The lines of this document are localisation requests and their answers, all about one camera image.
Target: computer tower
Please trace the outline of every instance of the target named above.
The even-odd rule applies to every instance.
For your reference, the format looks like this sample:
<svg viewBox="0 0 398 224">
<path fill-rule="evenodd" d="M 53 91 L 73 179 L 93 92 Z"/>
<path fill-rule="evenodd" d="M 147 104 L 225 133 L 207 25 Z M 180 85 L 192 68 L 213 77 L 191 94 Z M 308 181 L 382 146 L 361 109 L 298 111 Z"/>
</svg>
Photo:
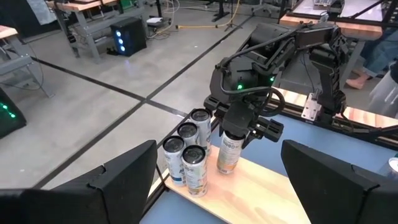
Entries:
<svg viewBox="0 0 398 224">
<path fill-rule="evenodd" d="M 0 88 L 0 139 L 25 125 L 22 112 Z"/>
<path fill-rule="evenodd" d="M 146 33 L 140 19 L 130 17 L 111 25 L 119 55 L 131 56 L 147 47 Z"/>
</svg>

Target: can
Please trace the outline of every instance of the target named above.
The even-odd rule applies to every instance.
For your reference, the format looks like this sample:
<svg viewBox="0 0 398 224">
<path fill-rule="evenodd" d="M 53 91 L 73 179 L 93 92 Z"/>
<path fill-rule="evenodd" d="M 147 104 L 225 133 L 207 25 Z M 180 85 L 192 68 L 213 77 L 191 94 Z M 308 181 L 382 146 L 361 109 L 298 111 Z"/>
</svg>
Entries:
<svg viewBox="0 0 398 224">
<path fill-rule="evenodd" d="M 174 185 L 183 187 L 187 184 L 182 164 L 182 152 L 185 142 L 180 136 L 170 136 L 163 142 L 164 156 Z"/>
<path fill-rule="evenodd" d="M 203 147 L 206 155 L 211 153 L 211 115 L 206 109 L 195 109 L 191 113 L 190 120 L 199 129 L 199 146 Z"/>
<path fill-rule="evenodd" d="M 228 131 L 224 131 L 217 158 L 218 171 L 223 174 L 230 174 L 234 171 L 236 164 L 241 157 L 244 140 L 245 136 L 237 137 Z"/>
<path fill-rule="evenodd" d="M 192 122 L 186 122 L 181 124 L 177 128 L 177 133 L 181 138 L 184 139 L 187 146 L 193 146 L 198 144 L 199 131 L 198 127 Z"/>
<path fill-rule="evenodd" d="M 391 180 L 398 180 L 398 158 L 393 157 L 388 160 L 386 177 Z"/>
<path fill-rule="evenodd" d="M 207 193 L 206 151 L 201 146 L 188 146 L 182 152 L 182 163 L 187 179 L 188 192 L 192 197 Z"/>
</svg>

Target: can label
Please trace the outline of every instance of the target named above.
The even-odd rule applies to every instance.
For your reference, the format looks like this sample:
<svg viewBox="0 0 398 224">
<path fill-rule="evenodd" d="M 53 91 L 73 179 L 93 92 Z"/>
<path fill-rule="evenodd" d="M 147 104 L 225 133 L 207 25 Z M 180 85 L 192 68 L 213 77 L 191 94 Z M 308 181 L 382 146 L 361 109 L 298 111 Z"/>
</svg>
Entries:
<svg viewBox="0 0 398 224">
<path fill-rule="evenodd" d="M 196 133 L 194 136 L 192 137 L 188 137 L 188 138 L 184 138 L 185 144 L 187 146 L 195 146 L 198 145 L 199 143 L 199 135 L 198 133 Z"/>
<path fill-rule="evenodd" d="M 242 140 L 232 140 L 225 133 L 221 140 L 221 147 L 217 158 L 217 169 L 223 174 L 230 174 L 241 157 Z"/>
<path fill-rule="evenodd" d="M 182 150 L 175 153 L 164 151 L 164 154 L 173 183 L 179 187 L 185 186 L 186 180 L 184 175 L 184 167 L 181 160 Z"/>
<path fill-rule="evenodd" d="M 207 193 L 207 170 L 205 161 L 190 166 L 184 164 L 185 177 L 187 178 L 188 191 L 194 197 L 201 197 Z"/>
<path fill-rule="evenodd" d="M 210 119 L 206 121 L 195 121 L 192 120 L 198 126 L 199 132 L 199 146 L 203 147 L 206 151 L 206 155 L 210 155 L 211 149 L 211 123 Z"/>
</svg>

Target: can lid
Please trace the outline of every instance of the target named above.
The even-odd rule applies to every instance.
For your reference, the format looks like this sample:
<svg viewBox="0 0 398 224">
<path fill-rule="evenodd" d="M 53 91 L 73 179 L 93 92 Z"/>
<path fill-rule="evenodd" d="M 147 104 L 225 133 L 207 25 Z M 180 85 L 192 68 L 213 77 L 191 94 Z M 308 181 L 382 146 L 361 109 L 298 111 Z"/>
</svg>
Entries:
<svg viewBox="0 0 398 224">
<path fill-rule="evenodd" d="M 398 158 L 396 158 L 396 157 L 390 158 L 390 159 L 388 160 L 388 163 L 390 164 L 390 167 L 391 167 L 393 170 L 395 170 L 396 172 L 398 172 Z"/>
<path fill-rule="evenodd" d="M 184 139 L 180 136 L 170 136 L 163 142 L 163 148 L 167 152 L 178 152 L 184 148 Z"/>
<path fill-rule="evenodd" d="M 177 128 L 177 132 L 181 137 L 189 138 L 198 132 L 198 127 L 194 123 L 186 122 Z"/>
<path fill-rule="evenodd" d="M 182 152 L 182 158 L 189 164 L 198 164 L 206 157 L 206 151 L 200 146 L 188 146 Z"/>
<path fill-rule="evenodd" d="M 209 117 L 210 113 L 205 109 L 195 109 L 191 113 L 191 118 L 194 121 L 206 121 Z"/>
</svg>

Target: person's leg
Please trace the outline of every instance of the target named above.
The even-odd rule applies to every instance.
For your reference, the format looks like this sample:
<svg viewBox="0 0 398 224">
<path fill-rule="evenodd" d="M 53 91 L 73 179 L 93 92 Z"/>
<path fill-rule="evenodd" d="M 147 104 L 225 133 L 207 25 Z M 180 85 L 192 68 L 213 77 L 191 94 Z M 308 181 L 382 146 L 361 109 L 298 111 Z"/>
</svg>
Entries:
<svg viewBox="0 0 398 224">
<path fill-rule="evenodd" d="M 393 61 L 398 55 L 398 30 L 388 33 L 368 55 L 364 69 L 357 71 L 359 78 L 347 80 L 347 84 L 353 88 L 362 89 L 369 77 L 375 77 L 379 71 Z"/>
</svg>

